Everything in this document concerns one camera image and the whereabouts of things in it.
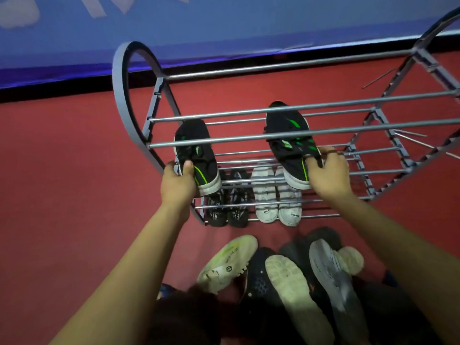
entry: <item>curved rack frame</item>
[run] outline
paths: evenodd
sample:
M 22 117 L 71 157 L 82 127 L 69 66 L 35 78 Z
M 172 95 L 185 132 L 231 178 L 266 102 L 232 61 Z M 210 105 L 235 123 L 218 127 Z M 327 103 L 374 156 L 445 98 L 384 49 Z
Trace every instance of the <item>curved rack frame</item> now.
M 118 111 L 120 113 L 121 120 L 133 142 L 141 149 L 144 155 L 149 159 L 149 161 L 154 165 L 155 168 L 160 173 L 163 173 L 165 164 L 155 152 L 156 148 L 168 147 L 168 146 L 180 146 L 180 145 L 195 145 L 201 143 L 226 143 L 226 142 L 235 142 L 235 141 L 247 141 L 247 140 L 257 140 L 257 139 L 267 139 L 270 138 L 282 138 L 282 137 L 303 137 L 306 134 L 309 136 L 319 135 L 319 134 L 332 134 L 332 133 L 346 133 L 346 132 L 355 132 L 351 141 L 347 144 L 336 144 L 336 147 L 344 147 L 344 152 L 346 156 L 353 156 L 348 158 L 350 162 L 357 163 L 357 172 L 351 172 L 351 176 L 361 177 L 364 180 L 366 185 L 367 196 L 361 197 L 363 200 L 371 201 L 377 196 L 380 196 L 383 192 L 387 191 L 389 188 L 393 187 L 395 183 L 399 182 L 403 178 L 407 178 L 410 174 L 414 173 L 417 169 L 425 166 L 435 157 L 439 156 L 441 153 L 446 152 L 447 150 L 453 148 L 459 141 L 460 129 L 457 129 L 456 132 L 448 136 L 445 142 L 437 147 L 431 148 L 431 150 L 424 155 L 419 160 L 412 160 L 409 153 L 405 149 L 401 140 L 397 137 L 395 130 L 406 127 L 418 127 L 418 126 L 441 126 L 441 125 L 460 125 L 460 118 L 455 119 L 443 119 L 443 120 L 429 120 L 429 121 L 412 121 L 405 123 L 394 123 L 391 124 L 383 113 L 382 107 L 387 102 L 395 101 L 406 101 L 413 99 L 430 99 L 436 97 L 446 97 L 450 96 L 457 100 L 460 103 L 460 83 L 440 64 L 437 60 L 426 50 L 427 46 L 434 39 L 434 37 L 440 33 L 447 26 L 455 22 L 457 19 L 460 19 L 460 7 L 447 13 L 443 18 L 436 22 L 427 32 L 425 32 L 420 39 L 417 40 L 414 47 L 410 51 L 396 51 L 396 52 L 384 52 L 384 53 L 371 53 L 367 55 L 359 56 L 347 56 L 347 57 L 337 57 L 337 58 L 327 58 L 314 61 L 304 61 L 304 62 L 295 62 L 295 63 L 284 63 L 284 64 L 274 64 L 274 65 L 264 65 L 260 67 L 249 67 L 249 68 L 240 68 L 240 69 L 229 69 L 229 70 L 214 70 L 210 72 L 202 73 L 193 73 L 193 74 L 184 74 L 184 75 L 175 75 L 175 76 L 166 76 L 158 63 L 158 60 L 155 58 L 153 53 L 142 43 L 140 42 L 128 42 L 123 43 L 116 51 L 113 66 L 112 66 L 112 83 L 114 88 L 115 101 L 117 104 Z M 131 101 L 129 98 L 129 86 L 128 86 L 128 67 L 131 57 L 134 53 L 140 54 L 150 65 L 153 73 L 155 74 L 155 88 L 152 99 L 150 101 L 150 106 L 146 114 L 146 118 L 143 121 L 143 127 L 140 128 L 134 111 L 131 106 Z M 273 69 L 288 69 L 293 67 L 306 67 L 311 65 L 318 64 L 333 64 L 333 63 L 343 63 L 343 62 L 353 62 L 359 60 L 368 60 L 376 58 L 388 58 L 407 55 L 406 59 L 399 67 L 397 73 L 394 75 L 388 87 L 383 92 L 382 96 L 379 98 L 371 99 L 360 99 L 360 100 L 350 100 L 342 102 L 332 102 L 332 103 L 320 103 L 320 104 L 306 104 L 306 105 L 297 105 L 297 106 L 288 106 L 288 107 L 279 107 L 279 108 L 265 108 L 265 109 L 249 109 L 249 110 L 240 110 L 240 111 L 226 111 L 212 114 L 198 114 L 198 115 L 187 115 L 182 116 L 180 110 L 177 106 L 177 103 L 174 99 L 174 96 L 171 92 L 169 81 L 177 79 L 187 79 L 187 78 L 208 78 L 215 76 L 224 76 L 224 75 L 235 75 L 243 74 L 250 72 L 261 72 L 265 70 Z M 392 93 L 397 86 L 401 83 L 403 78 L 409 72 L 409 70 L 414 66 L 414 64 L 422 65 L 444 88 L 442 92 L 427 92 L 423 94 L 414 94 L 406 96 L 392 96 Z M 156 112 L 158 108 L 158 103 L 165 96 L 169 105 L 172 108 L 173 117 L 157 118 Z M 355 106 L 361 104 L 374 104 L 372 108 L 361 108 L 361 109 L 346 109 L 346 110 L 335 110 L 328 112 L 317 112 L 303 114 L 303 116 L 320 116 L 320 115 L 338 115 L 338 114 L 348 114 L 348 113 L 357 113 L 363 112 L 367 113 L 364 118 L 362 126 L 356 127 L 342 127 L 342 128 L 331 128 L 325 130 L 312 130 L 306 132 L 286 132 L 286 133 L 272 133 L 259 134 L 259 135 L 249 135 L 249 136 L 235 136 L 235 137 L 226 137 L 226 138 L 208 138 L 192 141 L 174 141 L 174 142 L 163 142 L 163 143 L 152 143 L 152 131 L 153 127 L 157 123 L 164 122 L 178 122 L 182 123 L 184 120 L 190 119 L 212 119 L 216 117 L 224 116 L 242 116 L 242 115 L 253 115 L 260 113 L 272 113 L 279 111 L 290 111 L 290 110 L 311 110 L 311 109 L 323 109 L 323 108 L 336 108 L 336 107 L 346 107 L 346 106 Z M 255 119 L 241 119 L 241 120 L 229 120 L 229 121 L 218 121 L 218 122 L 206 122 L 207 125 L 225 125 L 225 124 L 234 124 L 234 123 L 244 123 L 251 121 L 261 121 L 263 118 Z M 377 125 L 371 125 L 371 122 L 377 121 Z M 393 145 L 390 148 L 374 149 L 374 150 L 357 150 L 356 141 L 358 140 L 362 132 L 367 131 L 385 131 L 388 136 L 391 144 Z M 386 152 L 386 151 L 396 151 L 400 162 L 400 169 L 388 169 L 388 170 L 367 170 L 363 161 L 361 160 L 360 155 L 370 154 L 375 152 Z M 253 150 L 253 151 L 239 151 L 239 152 L 230 152 L 223 154 L 216 154 L 218 156 L 226 155 L 247 155 L 247 154 L 258 154 L 258 153 L 267 153 L 270 150 Z M 238 164 L 238 166 L 232 167 L 222 167 L 222 169 L 242 169 L 242 168 L 257 168 L 261 165 L 256 165 L 257 162 L 267 162 L 266 166 L 278 166 L 274 158 L 261 158 L 261 159 L 251 159 L 251 160 L 232 160 L 232 161 L 218 161 L 218 164 Z M 394 177 L 389 180 L 382 188 L 375 189 L 369 175 L 371 174 L 395 174 Z M 276 181 L 284 182 L 283 177 L 265 177 L 265 178 L 252 178 L 248 180 L 248 184 L 245 187 L 255 187 L 260 186 L 261 182 L 266 181 Z M 240 181 L 236 180 L 225 180 L 222 181 L 222 185 L 226 189 L 232 189 L 236 187 L 242 187 L 238 185 Z M 297 201 L 271 201 L 271 202 L 252 202 L 245 204 L 247 207 L 253 206 L 263 206 L 263 205 L 275 205 L 275 204 L 288 204 L 288 203 L 317 203 L 321 202 L 320 199 L 313 200 L 297 200 Z M 201 199 L 201 205 L 195 206 L 195 203 L 191 204 L 191 210 L 195 216 L 203 223 L 207 224 L 204 220 L 204 209 L 216 208 L 216 207 L 231 207 L 231 205 L 220 205 L 220 206 L 206 206 L 204 204 L 204 198 Z M 338 214 L 323 214 L 323 215 L 305 215 L 302 218 L 326 218 L 326 217 L 337 217 Z

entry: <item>gray shoe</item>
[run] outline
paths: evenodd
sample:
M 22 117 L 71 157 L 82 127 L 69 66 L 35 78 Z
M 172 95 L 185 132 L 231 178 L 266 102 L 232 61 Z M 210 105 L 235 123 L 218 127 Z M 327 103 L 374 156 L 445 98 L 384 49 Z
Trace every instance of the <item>gray shoe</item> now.
M 334 251 L 319 239 L 311 244 L 309 256 L 313 273 L 331 300 L 340 336 L 350 345 L 367 343 L 369 331 L 361 302 Z

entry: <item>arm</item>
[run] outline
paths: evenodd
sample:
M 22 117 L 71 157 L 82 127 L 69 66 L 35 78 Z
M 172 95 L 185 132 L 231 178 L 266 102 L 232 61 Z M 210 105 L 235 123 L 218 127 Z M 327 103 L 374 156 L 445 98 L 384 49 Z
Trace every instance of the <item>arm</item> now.
M 361 201 L 351 191 L 348 162 L 333 148 L 324 168 L 306 160 L 310 184 L 384 262 L 446 344 L 460 343 L 460 260 Z
M 193 173 L 191 161 L 182 177 L 172 164 L 165 167 L 160 208 L 51 345 L 132 345 L 144 340 L 172 249 L 190 214 L 196 191 Z

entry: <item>hand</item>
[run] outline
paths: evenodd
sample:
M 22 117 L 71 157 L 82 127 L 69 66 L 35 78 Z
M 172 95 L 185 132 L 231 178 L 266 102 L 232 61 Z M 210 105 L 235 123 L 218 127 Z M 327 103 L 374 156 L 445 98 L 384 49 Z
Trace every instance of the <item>hand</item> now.
M 332 147 L 320 147 L 319 151 L 326 156 L 323 168 L 312 156 L 307 156 L 308 178 L 314 191 L 325 201 L 333 202 L 353 195 L 350 186 L 350 170 L 343 154 Z
M 184 163 L 182 176 L 174 172 L 173 161 L 166 164 L 160 189 L 162 207 L 177 212 L 178 216 L 187 221 L 190 215 L 189 206 L 197 191 L 192 161 L 187 160 Z

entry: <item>metal shoe rack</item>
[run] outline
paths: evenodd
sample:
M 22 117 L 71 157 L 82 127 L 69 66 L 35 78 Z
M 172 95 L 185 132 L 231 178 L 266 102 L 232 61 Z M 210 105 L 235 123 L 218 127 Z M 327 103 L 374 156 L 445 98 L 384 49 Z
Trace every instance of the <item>metal shoe rack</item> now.
M 122 44 L 116 51 L 114 61 L 113 61 L 113 73 L 112 73 L 112 82 L 113 89 L 115 94 L 115 100 L 117 103 L 118 111 L 120 113 L 123 124 L 131 137 L 132 141 L 141 149 L 144 155 L 150 160 L 157 170 L 162 173 L 165 163 L 161 160 L 158 154 L 155 152 L 157 148 L 172 147 L 172 146 L 183 146 L 183 145 L 197 145 L 202 143 L 227 143 L 227 142 L 237 142 L 237 141 L 250 141 L 250 140 L 259 140 L 259 139 L 268 139 L 268 138 L 297 138 L 304 137 L 305 135 L 317 136 L 321 134 L 332 134 L 332 133 L 350 133 L 354 132 L 354 137 L 346 144 L 336 144 L 334 145 L 337 148 L 343 148 L 344 154 L 349 158 L 350 162 L 356 162 L 357 172 L 351 172 L 351 176 L 361 176 L 364 180 L 367 196 L 362 197 L 365 200 L 373 200 L 377 196 L 380 196 L 388 188 L 393 187 L 401 179 L 409 177 L 410 174 L 414 173 L 418 168 L 423 165 L 428 164 L 435 157 L 439 156 L 441 153 L 446 152 L 447 150 L 453 148 L 459 138 L 460 129 L 455 133 L 448 136 L 445 142 L 438 146 L 431 148 L 429 152 L 420 158 L 417 161 L 411 159 L 411 156 L 407 152 L 406 148 L 402 144 L 400 138 L 398 138 L 398 133 L 395 129 L 407 128 L 407 127 L 418 127 L 418 126 L 441 126 L 441 125 L 455 125 L 460 124 L 460 118 L 455 119 L 443 119 L 443 120 L 429 120 L 429 121 L 412 121 L 405 123 L 389 123 L 386 118 L 382 107 L 384 103 L 387 102 L 396 102 L 396 101 L 407 101 L 414 99 L 429 99 L 436 97 L 452 97 L 460 102 L 460 83 L 451 75 L 449 72 L 437 62 L 437 60 L 426 50 L 429 43 L 434 39 L 434 37 L 444 28 L 449 26 L 455 20 L 460 18 L 460 8 L 451 11 L 445 17 L 441 18 L 436 24 L 434 24 L 426 33 L 424 33 L 420 39 L 417 40 L 415 45 L 408 51 L 395 51 L 395 52 L 383 52 L 383 53 L 373 53 L 366 55 L 358 56 L 348 56 L 348 57 L 336 57 L 304 62 L 295 62 L 295 63 L 284 63 L 284 64 L 274 64 L 274 65 L 265 65 L 259 67 L 249 67 L 241 69 L 229 69 L 229 70 L 216 70 L 210 72 L 201 72 L 201 73 L 192 73 L 185 75 L 173 75 L 166 76 L 156 60 L 153 53 L 142 43 L 140 42 L 129 42 Z M 146 119 L 143 121 L 143 124 L 138 124 L 134 112 L 132 110 L 130 98 L 129 98 L 129 89 L 128 89 L 128 66 L 130 59 L 134 53 L 141 55 L 147 63 L 151 66 L 152 71 L 156 76 L 156 83 L 154 88 L 154 93 L 150 101 L 150 106 L 147 111 Z M 251 72 L 261 72 L 266 70 L 273 69 L 290 69 L 293 67 L 307 67 L 319 64 L 333 64 L 340 62 L 353 62 L 360 60 L 369 60 L 377 58 L 388 58 L 388 57 L 398 57 L 406 56 L 406 59 L 398 69 L 398 72 L 395 74 L 391 80 L 388 87 L 383 92 L 382 96 L 379 98 L 370 98 L 370 99 L 359 99 L 359 100 L 349 100 L 342 102 L 333 102 L 333 103 L 320 103 L 320 104 L 305 104 L 289 107 L 280 107 L 280 108 L 262 108 L 262 109 L 249 109 L 241 111 L 225 111 L 212 114 L 198 114 L 198 115 L 187 115 L 182 116 L 179 110 L 179 107 L 176 104 L 174 96 L 171 92 L 169 86 L 170 81 L 174 80 L 183 80 L 191 78 L 208 78 L 224 75 L 237 75 Z M 404 96 L 392 96 L 396 87 L 401 83 L 403 78 L 406 76 L 408 71 L 416 63 L 422 65 L 443 87 L 444 91 L 442 92 L 429 92 L 423 94 L 413 94 L 413 95 L 404 95 Z M 156 112 L 158 108 L 158 103 L 162 98 L 166 98 L 169 105 L 172 108 L 173 117 L 157 118 Z M 243 116 L 243 115 L 253 115 L 260 113 L 272 113 L 279 111 L 289 111 L 289 110 L 312 110 L 312 109 L 324 109 L 324 108 L 342 108 L 347 106 L 356 106 L 363 104 L 373 104 L 369 109 L 351 109 L 351 110 L 334 110 L 328 112 L 316 112 L 316 113 L 307 113 L 303 116 L 320 116 L 320 115 L 337 115 L 337 114 L 348 114 L 356 112 L 368 112 L 366 115 L 362 126 L 356 127 L 341 127 L 341 128 L 330 128 L 323 130 L 311 130 L 308 133 L 304 132 L 283 132 L 283 133 L 271 133 L 271 134 L 255 134 L 255 135 L 244 135 L 244 136 L 234 136 L 234 137 L 221 137 L 221 138 L 209 138 L 209 139 L 199 139 L 199 140 L 188 140 L 188 141 L 167 141 L 163 143 L 152 143 L 152 131 L 157 124 L 167 123 L 167 122 L 178 122 L 181 123 L 184 120 L 190 119 L 204 119 L 207 122 L 207 125 L 226 125 L 226 124 L 235 124 L 235 123 L 244 123 L 251 121 L 262 121 L 264 118 L 247 118 L 242 120 L 229 120 L 229 121 L 218 121 L 212 122 L 213 118 L 216 117 L 234 117 L 234 116 Z M 378 124 L 371 125 L 372 121 L 377 121 Z M 385 131 L 389 141 L 393 145 L 389 148 L 383 149 L 373 149 L 373 150 L 357 150 L 356 149 L 356 140 L 358 139 L 360 133 L 368 131 Z M 400 161 L 401 167 L 399 169 L 387 169 L 387 170 L 368 170 L 365 168 L 363 161 L 361 160 L 360 155 L 370 154 L 376 152 L 396 152 Z M 232 161 L 219 161 L 221 156 L 245 156 L 248 154 L 263 154 L 268 153 L 270 150 L 253 150 L 253 151 L 236 151 L 229 153 L 216 154 L 218 164 L 221 169 L 253 169 L 258 167 L 266 166 L 277 166 L 278 163 L 274 158 L 254 158 L 254 159 L 245 159 L 245 160 L 232 160 Z M 222 167 L 222 165 L 234 164 L 237 166 L 228 166 Z M 388 182 L 379 189 L 375 189 L 370 175 L 372 174 L 388 174 L 391 178 Z M 257 186 L 260 182 L 266 181 L 276 181 L 284 182 L 283 177 L 264 177 L 264 178 L 252 178 L 248 179 L 250 187 Z M 222 180 L 222 186 L 227 189 L 231 189 L 235 186 L 238 186 L 237 183 L 240 183 L 241 180 Z M 296 200 L 296 201 L 270 201 L 270 202 L 252 202 L 244 204 L 247 207 L 253 207 L 255 205 L 280 205 L 280 204 L 289 204 L 289 203 L 309 203 L 309 202 L 320 202 L 322 200 Z M 201 198 L 200 205 L 195 203 L 191 204 L 191 211 L 203 224 L 207 224 L 204 220 L 204 209 L 214 208 L 218 206 L 206 206 L 204 198 Z M 220 207 L 232 207 L 232 205 L 222 205 Z M 302 215 L 302 218 L 322 218 L 322 217 L 336 217 L 338 214 L 323 214 L 323 215 Z M 250 221 L 257 221 L 256 218 L 249 219 Z

